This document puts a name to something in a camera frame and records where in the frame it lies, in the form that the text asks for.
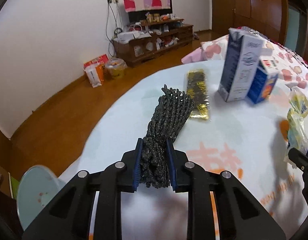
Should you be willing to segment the black gold snack packet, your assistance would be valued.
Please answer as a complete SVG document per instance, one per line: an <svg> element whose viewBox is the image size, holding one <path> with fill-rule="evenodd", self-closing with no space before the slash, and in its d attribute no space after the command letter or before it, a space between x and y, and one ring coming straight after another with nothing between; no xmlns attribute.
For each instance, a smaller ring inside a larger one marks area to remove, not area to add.
<svg viewBox="0 0 308 240"><path fill-rule="evenodd" d="M193 109L190 117L209 120L209 94L206 84L206 73L203 69L194 69L187 73L186 93L193 100Z"/></svg>

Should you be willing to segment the blue gable-top drink carton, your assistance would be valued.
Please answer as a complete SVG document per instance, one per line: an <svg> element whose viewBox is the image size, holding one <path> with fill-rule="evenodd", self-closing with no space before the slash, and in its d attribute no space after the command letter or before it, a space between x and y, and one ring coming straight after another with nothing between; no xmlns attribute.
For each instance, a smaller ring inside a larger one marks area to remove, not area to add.
<svg viewBox="0 0 308 240"><path fill-rule="evenodd" d="M270 96L279 77L279 68L273 56L261 56L247 97L260 103Z"/></svg>

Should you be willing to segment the tall grey milk carton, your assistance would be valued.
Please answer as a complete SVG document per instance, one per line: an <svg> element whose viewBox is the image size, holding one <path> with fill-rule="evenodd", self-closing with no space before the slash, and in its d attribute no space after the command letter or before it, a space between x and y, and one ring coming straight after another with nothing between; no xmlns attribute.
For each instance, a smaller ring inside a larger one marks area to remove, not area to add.
<svg viewBox="0 0 308 240"><path fill-rule="evenodd" d="M245 99L253 82L264 39L229 29L228 46L218 92L225 102Z"/></svg>

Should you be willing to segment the orange white paper bag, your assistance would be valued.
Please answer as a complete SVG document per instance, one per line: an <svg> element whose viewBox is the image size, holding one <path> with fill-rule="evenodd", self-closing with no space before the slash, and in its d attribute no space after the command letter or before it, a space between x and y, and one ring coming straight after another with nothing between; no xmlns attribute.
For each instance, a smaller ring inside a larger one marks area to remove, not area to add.
<svg viewBox="0 0 308 240"><path fill-rule="evenodd" d="M102 86L105 80L105 64L109 60L106 54L98 56L83 64L83 70L93 88Z"/></svg>

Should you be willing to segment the yellow plastic bag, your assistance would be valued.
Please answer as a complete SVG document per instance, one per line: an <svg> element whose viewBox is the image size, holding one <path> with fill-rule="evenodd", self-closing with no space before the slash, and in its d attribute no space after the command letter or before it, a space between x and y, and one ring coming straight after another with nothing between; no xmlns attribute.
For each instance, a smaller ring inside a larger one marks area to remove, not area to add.
<svg viewBox="0 0 308 240"><path fill-rule="evenodd" d="M284 161L289 163L292 168L296 168L296 164L290 160L288 152L292 148L296 148L306 155L308 151L308 138L304 126L304 118L308 115L308 100L299 87L292 87L289 103L291 107L287 113L288 145Z"/></svg>

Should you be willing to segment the heart-patterned white quilt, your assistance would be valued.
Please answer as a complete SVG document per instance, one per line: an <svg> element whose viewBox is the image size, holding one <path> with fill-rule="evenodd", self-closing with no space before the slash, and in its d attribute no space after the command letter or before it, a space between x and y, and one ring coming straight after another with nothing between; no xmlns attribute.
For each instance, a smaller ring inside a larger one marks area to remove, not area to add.
<svg viewBox="0 0 308 240"><path fill-rule="evenodd" d="M264 40L265 52L270 52L278 64L279 78L289 88L299 87L308 100L308 63L293 50L270 41L258 31L248 27L242 29ZM206 60L224 60L228 40L229 35L224 35L212 41L201 42L200 47L183 57L181 62L187 64Z"/></svg>

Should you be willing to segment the yellow bucket with plastic bag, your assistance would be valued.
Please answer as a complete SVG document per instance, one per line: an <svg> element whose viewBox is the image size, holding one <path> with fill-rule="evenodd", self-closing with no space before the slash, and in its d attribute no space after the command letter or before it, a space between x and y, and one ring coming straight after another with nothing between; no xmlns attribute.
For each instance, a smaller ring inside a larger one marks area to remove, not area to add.
<svg viewBox="0 0 308 240"><path fill-rule="evenodd" d="M123 59L113 57L105 63L105 68L112 79L119 79L125 76L127 64Z"/></svg>

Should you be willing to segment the dark wooden side cabinet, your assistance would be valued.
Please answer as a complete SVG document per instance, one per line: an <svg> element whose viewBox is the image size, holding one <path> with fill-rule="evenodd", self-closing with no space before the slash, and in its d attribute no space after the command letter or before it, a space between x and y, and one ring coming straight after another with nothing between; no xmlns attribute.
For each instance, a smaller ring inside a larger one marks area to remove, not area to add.
<svg viewBox="0 0 308 240"><path fill-rule="evenodd" d="M19 181L0 166L0 239L21 239L16 197Z"/></svg>

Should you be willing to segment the brown wooden wardrobe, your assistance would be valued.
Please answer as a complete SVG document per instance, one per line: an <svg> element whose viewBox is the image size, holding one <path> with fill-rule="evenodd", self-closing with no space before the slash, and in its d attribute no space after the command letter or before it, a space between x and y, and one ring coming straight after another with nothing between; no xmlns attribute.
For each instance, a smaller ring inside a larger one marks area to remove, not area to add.
<svg viewBox="0 0 308 240"><path fill-rule="evenodd" d="M212 0L212 30L249 27L308 62L308 0Z"/></svg>

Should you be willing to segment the wall power socket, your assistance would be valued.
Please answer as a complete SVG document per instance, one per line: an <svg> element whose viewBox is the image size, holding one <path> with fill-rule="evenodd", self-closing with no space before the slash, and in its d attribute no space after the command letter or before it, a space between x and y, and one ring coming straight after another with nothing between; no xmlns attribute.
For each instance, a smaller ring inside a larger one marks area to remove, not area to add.
<svg viewBox="0 0 308 240"><path fill-rule="evenodd" d="M107 0L107 3L108 4L111 4L111 3L119 3L119 0Z"/></svg>

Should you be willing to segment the white cartoon tablecloth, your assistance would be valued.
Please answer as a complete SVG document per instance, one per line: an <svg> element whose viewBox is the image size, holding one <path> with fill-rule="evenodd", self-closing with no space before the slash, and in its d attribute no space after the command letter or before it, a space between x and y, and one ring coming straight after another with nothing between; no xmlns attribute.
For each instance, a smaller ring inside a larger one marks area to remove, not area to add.
<svg viewBox="0 0 308 240"><path fill-rule="evenodd" d="M299 169L284 161L287 144L280 124L289 110L289 88L278 80L262 103L225 102L218 93L223 61L182 64L144 78L119 98L96 124L82 154L61 174L69 181L80 170L99 172L119 161L145 136L161 88L186 89L190 70L206 73L208 120L188 119L174 147L210 172L230 171L291 237L308 215Z"/></svg>

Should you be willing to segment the wooden tv cabinet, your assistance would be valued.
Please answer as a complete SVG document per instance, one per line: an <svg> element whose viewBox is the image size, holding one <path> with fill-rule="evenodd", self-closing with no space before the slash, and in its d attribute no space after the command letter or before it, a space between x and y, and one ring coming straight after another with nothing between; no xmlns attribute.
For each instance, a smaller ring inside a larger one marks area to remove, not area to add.
<svg viewBox="0 0 308 240"><path fill-rule="evenodd" d="M193 39L193 25L182 18L139 26L140 30L122 32L113 39L116 56L130 67L190 44Z"/></svg>

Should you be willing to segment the light blue basin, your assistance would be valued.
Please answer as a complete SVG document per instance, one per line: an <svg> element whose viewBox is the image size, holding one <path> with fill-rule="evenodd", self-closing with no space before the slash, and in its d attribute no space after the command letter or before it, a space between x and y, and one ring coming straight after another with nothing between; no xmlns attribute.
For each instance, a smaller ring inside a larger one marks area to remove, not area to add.
<svg viewBox="0 0 308 240"><path fill-rule="evenodd" d="M23 174L16 198L17 213L23 230L64 186L65 182L43 165L35 165Z"/></svg>

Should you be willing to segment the red pink covered television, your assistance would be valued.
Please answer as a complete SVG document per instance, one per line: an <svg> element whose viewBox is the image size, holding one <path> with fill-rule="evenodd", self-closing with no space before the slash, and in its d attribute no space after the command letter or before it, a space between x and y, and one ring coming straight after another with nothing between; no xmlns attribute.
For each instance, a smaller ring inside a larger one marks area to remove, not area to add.
<svg viewBox="0 0 308 240"><path fill-rule="evenodd" d="M171 0L124 0L126 12L170 9Z"/></svg>

